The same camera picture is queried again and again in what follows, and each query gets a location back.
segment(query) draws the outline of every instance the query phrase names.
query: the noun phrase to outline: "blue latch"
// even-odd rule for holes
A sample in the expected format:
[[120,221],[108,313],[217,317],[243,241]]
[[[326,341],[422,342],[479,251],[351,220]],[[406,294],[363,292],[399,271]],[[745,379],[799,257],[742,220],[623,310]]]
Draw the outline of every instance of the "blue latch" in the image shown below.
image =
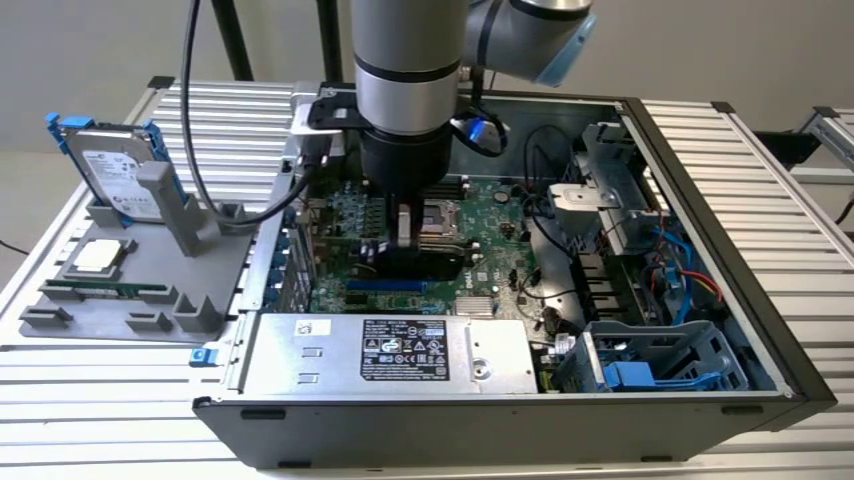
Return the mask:
[[87,128],[95,123],[95,119],[92,117],[83,116],[71,116],[63,117],[59,121],[59,126],[63,128]]
[[219,350],[213,348],[193,348],[189,354],[189,366],[204,368],[216,366],[216,354]]

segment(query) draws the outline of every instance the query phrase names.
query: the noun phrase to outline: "green circuit board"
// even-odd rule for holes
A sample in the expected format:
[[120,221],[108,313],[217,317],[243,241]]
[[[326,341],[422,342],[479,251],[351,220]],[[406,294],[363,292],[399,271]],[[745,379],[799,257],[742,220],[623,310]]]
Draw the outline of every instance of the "green circuit board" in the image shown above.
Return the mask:
[[[338,195],[330,197],[334,211],[327,207],[327,219],[331,219],[331,222],[344,222],[347,225],[338,230],[330,223],[318,227],[320,234],[332,235],[320,235],[319,240],[324,251],[312,294],[312,312],[388,311],[446,315],[452,313],[458,297],[490,296],[495,305],[495,318],[531,316],[532,307],[518,305],[518,293],[511,290],[508,284],[511,270],[516,270],[518,279],[522,281],[535,268],[530,243],[519,240],[523,231],[522,206],[519,199],[512,197],[507,203],[498,203],[494,200],[496,192],[510,194],[510,186],[492,180],[471,180],[466,199],[436,202],[443,208],[454,211],[455,240],[474,240],[480,243],[483,257],[475,261],[474,267],[463,268],[459,277],[452,281],[424,282],[423,293],[358,292],[367,295],[367,299],[362,297],[367,302],[352,305],[347,303],[347,295],[354,293],[347,291],[352,267],[352,262],[346,258],[347,249],[359,235],[364,237],[367,227],[359,229],[358,225],[371,225],[378,220],[366,217],[371,209],[367,195],[352,185],[344,186]],[[371,225],[370,229],[372,232],[380,230],[375,225]]]

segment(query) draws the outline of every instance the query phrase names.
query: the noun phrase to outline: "motherboard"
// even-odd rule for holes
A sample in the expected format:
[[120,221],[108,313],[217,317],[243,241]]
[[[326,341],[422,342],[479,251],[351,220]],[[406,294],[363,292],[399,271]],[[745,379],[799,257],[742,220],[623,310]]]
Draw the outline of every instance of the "motherboard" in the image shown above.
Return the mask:
[[512,185],[506,180],[467,179],[460,190],[459,200],[428,199],[424,206],[422,241],[468,242],[479,247],[474,265],[446,281],[366,284],[354,280],[354,268],[370,267],[348,260],[350,249],[359,240],[384,233],[384,200],[372,197],[367,187],[344,182],[327,199],[314,201],[312,312],[535,316],[538,308],[518,293],[518,282],[534,270],[535,260]]

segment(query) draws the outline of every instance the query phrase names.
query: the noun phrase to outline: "metal case panel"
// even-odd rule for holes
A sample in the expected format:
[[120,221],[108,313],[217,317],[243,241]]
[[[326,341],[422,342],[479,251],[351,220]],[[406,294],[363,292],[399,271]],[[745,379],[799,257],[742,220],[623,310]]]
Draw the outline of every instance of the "metal case panel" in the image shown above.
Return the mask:
[[578,405],[208,401],[196,400],[196,415],[255,468],[681,461],[790,408],[769,403],[761,413],[725,415],[717,402],[648,399]]

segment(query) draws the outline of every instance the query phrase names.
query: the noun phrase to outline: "robotic arm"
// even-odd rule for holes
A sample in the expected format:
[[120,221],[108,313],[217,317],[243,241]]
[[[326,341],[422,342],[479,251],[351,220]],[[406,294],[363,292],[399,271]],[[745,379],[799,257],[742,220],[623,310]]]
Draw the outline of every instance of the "robotic arm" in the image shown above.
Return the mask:
[[416,239],[420,191],[446,175],[459,68],[558,86],[595,24],[592,0],[354,0],[362,166]]

